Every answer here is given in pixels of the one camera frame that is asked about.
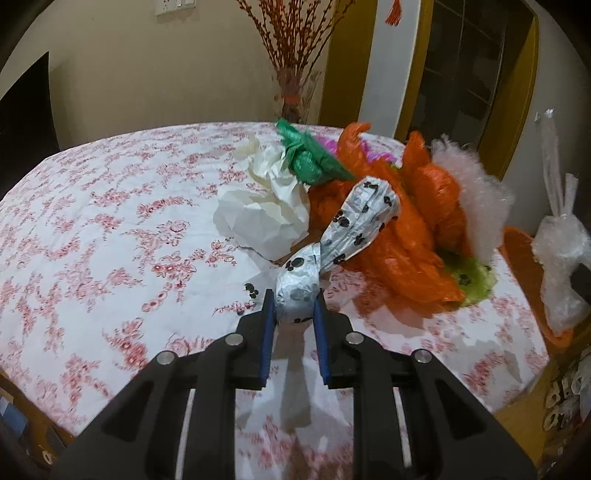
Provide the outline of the orange plastic bag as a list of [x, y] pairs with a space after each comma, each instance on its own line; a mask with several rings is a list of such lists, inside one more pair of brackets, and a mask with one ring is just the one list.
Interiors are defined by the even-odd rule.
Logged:
[[356, 179], [372, 176], [388, 181], [399, 196], [401, 210], [370, 246], [344, 262], [344, 268], [419, 304], [464, 301], [464, 292], [436, 254], [432, 232], [405, 191], [401, 173], [385, 158], [368, 159], [361, 134], [369, 129], [368, 123], [346, 126], [339, 136], [337, 158]]
[[401, 173], [405, 189], [431, 230], [436, 246], [464, 258], [472, 257], [460, 185], [451, 173], [434, 163], [419, 131], [413, 131], [408, 138]]

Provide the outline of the clear bubble plastic bag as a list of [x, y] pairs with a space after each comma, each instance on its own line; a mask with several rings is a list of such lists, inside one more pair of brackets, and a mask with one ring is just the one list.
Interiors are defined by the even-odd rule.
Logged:
[[590, 304], [571, 285], [575, 270], [590, 266], [590, 235], [574, 214], [578, 178], [561, 172], [559, 135], [552, 109], [538, 121], [542, 171], [551, 214], [540, 222], [532, 243], [543, 268], [541, 299], [554, 335], [576, 327], [590, 314]]

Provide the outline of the translucent white plastic bag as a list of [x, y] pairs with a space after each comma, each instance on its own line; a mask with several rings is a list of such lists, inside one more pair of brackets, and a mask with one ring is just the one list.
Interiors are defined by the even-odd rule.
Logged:
[[504, 226], [515, 195], [498, 178], [489, 175], [476, 151], [462, 148], [446, 135], [431, 144], [433, 162], [447, 170], [460, 185], [460, 205], [467, 217], [473, 254], [489, 264], [503, 242]]

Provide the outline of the white paw-print plastic bag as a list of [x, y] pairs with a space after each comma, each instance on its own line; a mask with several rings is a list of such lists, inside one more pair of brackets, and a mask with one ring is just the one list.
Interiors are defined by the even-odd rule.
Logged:
[[322, 275], [366, 249], [400, 210], [399, 196], [388, 181], [363, 178], [339, 206], [321, 239], [295, 252], [280, 268], [249, 279], [246, 295], [260, 305], [270, 289], [280, 322], [311, 319]]

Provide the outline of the green plastic bag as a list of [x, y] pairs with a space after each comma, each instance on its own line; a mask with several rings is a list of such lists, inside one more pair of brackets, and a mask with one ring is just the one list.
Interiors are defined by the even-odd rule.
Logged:
[[334, 180], [350, 181], [355, 176], [308, 131], [301, 132], [281, 118], [276, 122], [286, 153], [287, 168], [298, 182], [318, 186]]

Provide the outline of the magenta plastic bag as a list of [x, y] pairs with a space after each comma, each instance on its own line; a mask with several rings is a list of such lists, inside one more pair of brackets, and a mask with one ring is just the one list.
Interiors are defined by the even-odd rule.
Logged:
[[[325, 150], [329, 152], [329, 154], [333, 155], [334, 157], [337, 156], [338, 152], [338, 141], [335, 139], [331, 139], [329, 137], [325, 137], [322, 135], [315, 135], [315, 140], [318, 141], [318, 144], [322, 146]], [[367, 156], [367, 160], [370, 163], [378, 159], [384, 159], [392, 164], [396, 164], [398, 162], [397, 157], [389, 151], [379, 151], [374, 149], [370, 146], [367, 140], [362, 141], [363, 152], [365, 152]]]

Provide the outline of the orange plastic trash basket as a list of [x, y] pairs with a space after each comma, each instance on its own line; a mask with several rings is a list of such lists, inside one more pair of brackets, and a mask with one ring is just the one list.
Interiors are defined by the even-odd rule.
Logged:
[[546, 344], [552, 352], [563, 352], [572, 344], [573, 330], [567, 329], [556, 336], [548, 326], [545, 306], [541, 299], [543, 268], [534, 258], [532, 242], [533, 238], [528, 233], [513, 226], [506, 226], [501, 253], [529, 302]]

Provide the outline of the white slippers on floor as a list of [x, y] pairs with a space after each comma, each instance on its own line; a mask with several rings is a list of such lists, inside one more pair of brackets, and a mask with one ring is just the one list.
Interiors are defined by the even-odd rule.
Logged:
[[545, 398], [543, 430], [564, 430], [578, 426], [590, 415], [590, 348], [571, 362], [565, 373], [555, 379]]

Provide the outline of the yellow-green paw-print bag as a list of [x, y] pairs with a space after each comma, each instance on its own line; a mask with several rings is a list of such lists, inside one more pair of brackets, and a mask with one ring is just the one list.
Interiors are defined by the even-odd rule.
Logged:
[[482, 264], [475, 257], [454, 259], [448, 263], [447, 267], [465, 295], [461, 303], [463, 307], [487, 299], [497, 283], [493, 269]]

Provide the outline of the floral pink white tablecloth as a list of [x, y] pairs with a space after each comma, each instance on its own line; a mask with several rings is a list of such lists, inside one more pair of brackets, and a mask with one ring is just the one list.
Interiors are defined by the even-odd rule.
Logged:
[[[1, 367], [59, 427], [80, 433], [158, 352], [198, 352], [256, 309], [245, 284], [269, 263], [213, 221], [221, 194], [262, 190], [252, 137], [280, 145], [270, 123], [102, 139], [47, 158], [2, 200]], [[549, 356], [505, 259], [491, 265], [488, 299], [428, 317], [342, 268], [325, 299], [390, 350], [432, 351], [495, 411]]]

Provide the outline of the black television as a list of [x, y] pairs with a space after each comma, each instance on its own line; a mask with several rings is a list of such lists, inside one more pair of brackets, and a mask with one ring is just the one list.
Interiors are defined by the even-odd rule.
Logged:
[[49, 52], [1, 99], [0, 194], [5, 195], [45, 158], [60, 151], [53, 122]]

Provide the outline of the glass panel door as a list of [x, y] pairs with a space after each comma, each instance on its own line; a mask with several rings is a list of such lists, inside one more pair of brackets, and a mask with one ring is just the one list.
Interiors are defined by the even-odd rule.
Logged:
[[409, 131], [478, 148], [533, 12], [524, 1], [436, 1]]

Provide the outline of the glass vase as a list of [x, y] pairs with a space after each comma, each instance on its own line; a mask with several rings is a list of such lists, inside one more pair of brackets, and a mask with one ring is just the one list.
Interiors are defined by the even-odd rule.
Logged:
[[294, 68], [281, 68], [276, 71], [279, 84], [280, 118], [290, 123], [305, 124], [315, 95], [315, 88], [321, 72], [318, 70], [304, 74]]

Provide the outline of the red dried branch bouquet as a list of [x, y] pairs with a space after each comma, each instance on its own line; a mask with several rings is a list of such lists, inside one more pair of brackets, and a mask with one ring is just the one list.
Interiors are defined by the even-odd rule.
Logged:
[[238, 0], [238, 8], [252, 20], [274, 72], [294, 68], [315, 71], [322, 50], [353, 1]]

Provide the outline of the white wall socket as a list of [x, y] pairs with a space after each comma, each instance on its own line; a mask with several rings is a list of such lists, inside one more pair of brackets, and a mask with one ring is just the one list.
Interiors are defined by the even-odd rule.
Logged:
[[156, 17], [193, 9], [197, 5], [195, 0], [155, 0], [154, 14]]

